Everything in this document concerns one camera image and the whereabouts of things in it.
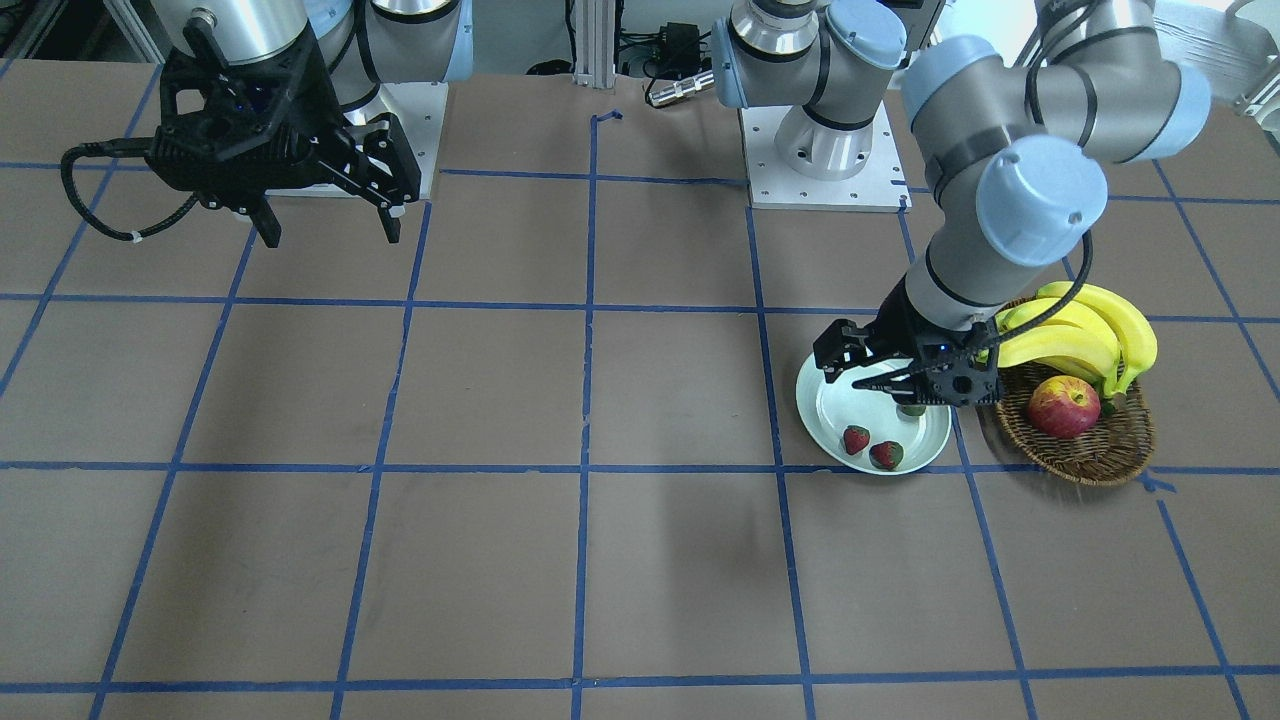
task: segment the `silver connector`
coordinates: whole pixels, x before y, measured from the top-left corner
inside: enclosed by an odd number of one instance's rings
[[[667,87],[654,90],[649,94],[649,102],[654,108],[666,108],[714,86],[716,74],[712,70],[707,70],[685,79],[678,79]]]

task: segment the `robotic arm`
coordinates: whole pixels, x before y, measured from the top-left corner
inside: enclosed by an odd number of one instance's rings
[[[1172,155],[1203,127],[1208,81],[1165,61],[1146,0],[1039,0],[1042,56],[1005,68],[977,37],[922,53],[902,99],[946,214],[876,320],[837,320],[814,343],[827,382],[908,357],[854,387],[902,404],[1000,400],[991,316],[1075,246],[1106,206],[1097,160]],[[984,361],[977,357],[983,350]]]
[[[730,108],[791,105],[773,138],[782,159],[815,179],[847,179],[872,152],[906,36],[874,0],[737,0],[712,29],[716,92]]]
[[[471,72],[471,0],[155,0],[174,49],[160,74],[155,136],[69,150],[63,178],[73,206],[110,237],[138,241],[198,201],[250,218],[275,247],[280,225],[266,193],[332,183],[372,204],[389,242],[420,169],[390,111],[352,124],[380,83],[462,79]],[[316,29],[323,36],[317,37]],[[179,108],[198,96],[195,110]],[[70,182],[88,156],[141,156],[192,199],[169,219],[122,233],[92,217]]]

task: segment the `fruit basket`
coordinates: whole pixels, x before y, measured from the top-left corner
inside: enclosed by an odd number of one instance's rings
[[[996,405],[996,416],[1005,433],[1037,465],[1073,483],[1117,486],[1137,478],[1156,450],[1156,430],[1140,384],[1134,382],[1128,393],[1117,395],[1115,413],[1101,418],[1084,434],[1060,439],[1036,429],[1027,419],[1027,402],[1037,386],[1060,374],[1039,363],[1000,370],[1005,395]]]

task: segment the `red apple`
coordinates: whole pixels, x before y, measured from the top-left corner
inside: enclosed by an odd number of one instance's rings
[[[1027,418],[1041,432],[1070,439],[1098,421],[1102,404],[1089,383],[1071,375],[1042,382],[1027,404]]]

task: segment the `banana bunch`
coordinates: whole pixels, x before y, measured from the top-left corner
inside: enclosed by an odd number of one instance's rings
[[[1052,282],[1036,292],[1036,300],[996,315],[1001,332],[1011,331],[1041,315],[1071,283]],[[1000,346],[1000,366],[1028,361],[1048,365],[1097,387],[1103,398],[1129,389],[1134,378],[1156,363],[1156,333],[1132,302],[1093,284],[1041,325]]]

